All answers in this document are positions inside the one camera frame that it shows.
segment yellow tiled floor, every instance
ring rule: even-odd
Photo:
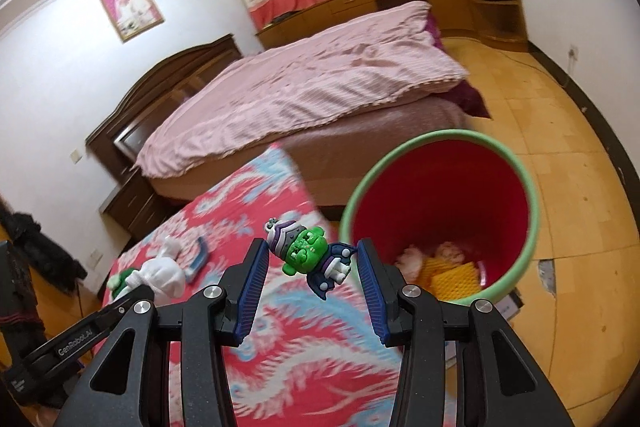
[[[640,359],[640,242],[625,192],[580,110],[533,57],[444,40],[492,114],[474,118],[475,129],[510,147],[538,187],[540,237],[513,327],[576,426],[594,426]],[[556,296],[542,287],[540,259],[554,259]]]

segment toy's hat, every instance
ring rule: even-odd
[[[303,227],[299,222],[292,219],[289,221],[278,221],[272,217],[265,224],[264,230],[267,232],[269,250],[284,261],[289,247],[300,235],[300,232],[306,230],[306,227]]]

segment table covered with blanket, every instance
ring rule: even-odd
[[[209,247],[207,265],[180,300],[216,284],[242,261],[254,237],[264,237],[270,217],[296,219],[335,232],[315,208],[295,165],[270,146],[234,174],[188,204],[114,263],[112,273],[140,267],[170,235],[180,240],[178,264]],[[401,354],[374,334],[364,296],[353,273],[321,301],[302,275],[288,277],[271,255],[251,333],[238,348],[225,348],[225,365],[240,427],[387,426],[398,384]],[[447,421],[454,404],[447,400]],[[170,417],[182,425],[180,349],[170,355]]]

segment framed picture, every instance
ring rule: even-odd
[[[153,0],[100,0],[122,42],[164,22]]]

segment damaged floor patch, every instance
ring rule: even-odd
[[[538,277],[544,289],[556,297],[556,264],[553,259],[538,261]]]

